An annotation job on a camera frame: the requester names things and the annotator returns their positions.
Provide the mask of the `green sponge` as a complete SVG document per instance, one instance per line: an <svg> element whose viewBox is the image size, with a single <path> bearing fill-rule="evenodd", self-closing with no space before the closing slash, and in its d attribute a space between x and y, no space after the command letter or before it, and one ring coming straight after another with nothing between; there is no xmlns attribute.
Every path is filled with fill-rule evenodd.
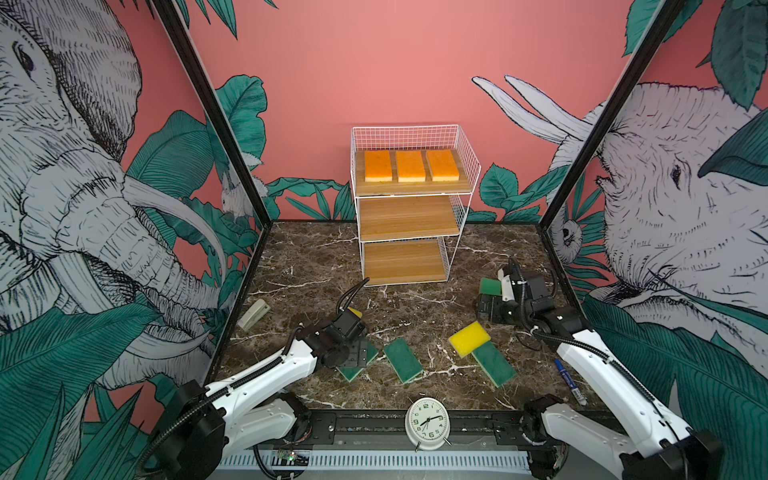
<svg viewBox="0 0 768 480"><path fill-rule="evenodd" d="M414 381L423 372L423 366L403 338L385 346L384 354L403 384Z"/></svg>
<svg viewBox="0 0 768 480"><path fill-rule="evenodd" d="M336 370L348 382L354 381L379 356L379 350L368 340L361 340L352 350L352 359Z"/></svg>
<svg viewBox="0 0 768 480"><path fill-rule="evenodd" d="M479 285L481 295L501 296L502 285L498 279L482 278Z"/></svg>
<svg viewBox="0 0 768 480"><path fill-rule="evenodd" d="M477 347L472 356L495 388L502 387L517 376L515 368L491 341Z"/></svg>

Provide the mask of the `orange sponge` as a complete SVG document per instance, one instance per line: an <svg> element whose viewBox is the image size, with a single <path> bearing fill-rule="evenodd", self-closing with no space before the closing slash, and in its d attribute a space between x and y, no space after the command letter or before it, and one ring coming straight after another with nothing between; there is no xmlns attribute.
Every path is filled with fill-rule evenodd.
<svg viewBox="0 0 768 480"><path fill-rule="evenodd" d="M395 160L398 181L400 183L422 183L426 181L426 170L420 151L396 151Z"/></svg>
<svg viewBox="0 0 768 480"><path fill-rule="evenodd" d="M369 183L391 182L392 166L388 150L364 152L365 181Z"/></svg>
<svg viewBox="0 0 768 480"><path fill-rule="evenodd" d="M455 182L460 178L453 152L447 150L427 150L426 158L432 180L435 182Z"/></svg>

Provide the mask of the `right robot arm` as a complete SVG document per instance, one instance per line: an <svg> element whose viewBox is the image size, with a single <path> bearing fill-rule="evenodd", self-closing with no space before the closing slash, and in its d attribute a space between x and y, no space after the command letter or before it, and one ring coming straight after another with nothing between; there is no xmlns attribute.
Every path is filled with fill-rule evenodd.
<svg viewBox="0 0 768 480"><path fill-rule="evenodd" d="M534 448L529 465L535 478L555 475L558 455L544 449L554 443L575 448L618 479L718 477L722 442L707 430L694 430L652 394L578 309L556 307L541 274L509 260L497 281L498 294L479 293L478 317L514 325L548 346L590 385L623 429L616 432L551 394L526 403L519 432Z"/></svg>

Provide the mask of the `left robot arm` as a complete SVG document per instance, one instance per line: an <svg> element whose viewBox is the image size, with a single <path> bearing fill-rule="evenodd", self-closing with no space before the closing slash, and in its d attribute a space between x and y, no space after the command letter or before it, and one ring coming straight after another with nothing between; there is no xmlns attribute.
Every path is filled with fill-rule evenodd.
<svg viewBox="0 0 768 480"><path fill-rule="evenodd" d="M135 478L207 479L227 456L294 431L309 413L283 390L357 358L353 347L364 340L366 326L350 304L365 284L343 293L330 317L295 328L257 364L206 386L183 385L139 457Z"/></svg>

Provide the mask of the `yellow sponge right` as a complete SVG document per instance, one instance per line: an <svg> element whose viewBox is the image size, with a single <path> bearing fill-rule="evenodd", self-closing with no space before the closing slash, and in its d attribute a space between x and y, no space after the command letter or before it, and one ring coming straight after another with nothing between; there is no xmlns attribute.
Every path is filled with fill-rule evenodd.
<svg viewBox="0 0 768 480"><path fill-rule="evenodd" d="M469 324L449 337L449 343L460 358L467 357L490 340L489 333L478 321Z"/></svg>

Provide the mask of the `red and blue marker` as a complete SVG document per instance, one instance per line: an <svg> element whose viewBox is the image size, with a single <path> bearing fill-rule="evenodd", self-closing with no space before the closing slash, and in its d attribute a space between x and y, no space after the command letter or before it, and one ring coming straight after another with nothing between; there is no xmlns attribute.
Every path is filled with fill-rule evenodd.
<svg viewBox="0 0 768 480"><path fill-rule="evenodd" d="M581 390L577 386L576 382L574 381L574 379L572 378L572 376L570 375L570 373L566 369L565 365L559 359L555 359L554 360L554 364L555 364L555 367L556 367L559 375L561 376L563 381L566 383L567 387L569 388L571 394L573 395L573 397L577 401L577 403L580 406L587 406L588 402L587 402L586 397L583 395L583 393L581 392Z"/></svg>

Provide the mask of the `white alarm clock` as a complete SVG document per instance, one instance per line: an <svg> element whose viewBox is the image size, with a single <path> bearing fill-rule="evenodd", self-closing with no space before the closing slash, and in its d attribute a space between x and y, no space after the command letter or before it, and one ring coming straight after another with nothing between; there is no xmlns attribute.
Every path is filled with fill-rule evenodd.
<svg viewBox="0 0 768 480"><path fill-rule="evenodd" d="M448 444L450 417L437 399L424 397L415 401L405 415L405 432L417 451L435 451Z"/></svg>

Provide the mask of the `grey block by wall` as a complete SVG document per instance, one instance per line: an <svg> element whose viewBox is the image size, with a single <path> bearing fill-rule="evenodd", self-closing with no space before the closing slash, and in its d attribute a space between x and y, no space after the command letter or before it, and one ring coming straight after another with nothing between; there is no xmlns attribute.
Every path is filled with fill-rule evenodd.
<svg viewBox="0 0 768 480"><path fill-rule="evenodd" d="M256 300L239 318L237 326L243 330L249 330L261 318L263 318L271 307L263 300Z"/></svg>

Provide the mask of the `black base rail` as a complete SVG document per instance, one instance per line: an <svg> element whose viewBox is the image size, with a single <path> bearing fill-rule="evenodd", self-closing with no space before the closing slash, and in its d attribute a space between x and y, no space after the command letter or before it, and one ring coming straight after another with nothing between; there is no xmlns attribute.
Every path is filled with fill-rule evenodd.
<svg viewBox="0 0 768 480"><path fill-rule="evenodd" d="M443 414L409 414L405 410L330 410L309 412L308 437L301 446L390 442L414 447L421 436L451 444L486 438L493 446L520 448L554 445L543 422L516 410L449 410Z"/></svg>

